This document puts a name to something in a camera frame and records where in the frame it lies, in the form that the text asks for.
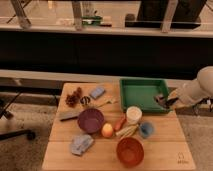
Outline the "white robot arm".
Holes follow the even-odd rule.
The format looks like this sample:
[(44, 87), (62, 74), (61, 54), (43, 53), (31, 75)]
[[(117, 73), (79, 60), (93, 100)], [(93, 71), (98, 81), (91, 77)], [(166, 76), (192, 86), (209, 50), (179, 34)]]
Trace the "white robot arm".
[(213, 66), (202, 68), (195, 79), (173, 90), (168, 99), (174, 98), (176, 101), (170, 106), (171, 109), (190, 107), (204, 98), (213, 98)]

